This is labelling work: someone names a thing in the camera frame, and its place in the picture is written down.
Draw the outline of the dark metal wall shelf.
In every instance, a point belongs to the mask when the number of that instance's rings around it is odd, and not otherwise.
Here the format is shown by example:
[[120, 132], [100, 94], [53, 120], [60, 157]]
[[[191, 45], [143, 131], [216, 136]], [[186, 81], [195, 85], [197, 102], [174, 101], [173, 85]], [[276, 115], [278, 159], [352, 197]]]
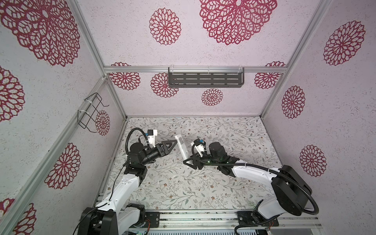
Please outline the dark metal wall shelf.
[[170, 88], [241, 88], [244, 72], [185, 72], [169, 68], [167, 81]]

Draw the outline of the white remote control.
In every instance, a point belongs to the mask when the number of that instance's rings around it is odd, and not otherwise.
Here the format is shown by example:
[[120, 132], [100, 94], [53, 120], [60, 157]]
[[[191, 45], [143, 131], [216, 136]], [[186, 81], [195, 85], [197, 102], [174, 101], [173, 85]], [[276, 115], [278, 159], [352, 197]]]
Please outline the white remote control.
[[179, 147], [179, 150], [181, 152], [183, 160], [187, 160], [190, 157], [190, 154], [189, 154], [189, 151], [188, 151], [188, 148], [187, 148], [187, 145], [186, 145], [184, 138], [182, 137], [181, 134], [175, 135], [174, 138], [177, 141], [177, 144], [178, 144], [178, 147]]

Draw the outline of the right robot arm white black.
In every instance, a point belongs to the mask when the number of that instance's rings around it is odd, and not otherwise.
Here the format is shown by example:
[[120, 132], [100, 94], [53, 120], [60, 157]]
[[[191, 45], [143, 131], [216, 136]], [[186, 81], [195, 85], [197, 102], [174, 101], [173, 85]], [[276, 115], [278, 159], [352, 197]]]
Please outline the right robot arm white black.
[[317, 215], [319, 207], [312, 197], [312, 190], [300, 175], [290, 166], [267, 168], [247, 163], [227, 154], [225, 148], [214, 142], [209, 146], [203, 140], [192, 143], [191, 150], [181, 147], [183, 163], [193, 169], [204, 166], [215, 166], [222, 174], [255, 181], [271, 186], [274, 195], [260, 201], [254, 209], [256, 221], [274, 219], [281, 214], [289, 213], [301, 216], [303, 213]]

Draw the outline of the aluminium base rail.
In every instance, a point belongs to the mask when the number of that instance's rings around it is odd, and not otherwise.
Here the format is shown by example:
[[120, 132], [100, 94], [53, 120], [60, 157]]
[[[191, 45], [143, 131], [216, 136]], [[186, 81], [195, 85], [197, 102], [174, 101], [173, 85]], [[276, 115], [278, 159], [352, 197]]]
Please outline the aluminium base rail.
[[138, 230], [245, 230], [274, 229], [319, 230], [322, 225], [315, 216], [283, 214], [267, 222], [252, 218], [251, 211], [148, 211], [135, 207], [115, 211], [87, 208], [81, 216], [75, 235], [122, 235]]

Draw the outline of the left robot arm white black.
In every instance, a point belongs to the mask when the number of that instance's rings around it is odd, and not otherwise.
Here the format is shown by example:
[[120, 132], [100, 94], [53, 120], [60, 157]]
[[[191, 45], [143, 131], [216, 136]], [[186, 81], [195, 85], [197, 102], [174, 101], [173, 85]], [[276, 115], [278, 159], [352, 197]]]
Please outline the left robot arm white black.
[[95, 207], [84, 210], [73, 234], [122, 235], [131, 226], [143, 226], [146, 221], [144, 205], [131, 203], [124, 211], [121, 209], [146, 178], [147, 164], [168, 155], [177, 144], [177, 140], [162, 141], [154, 147], [132, 144], [122, 179], [110, 195]]

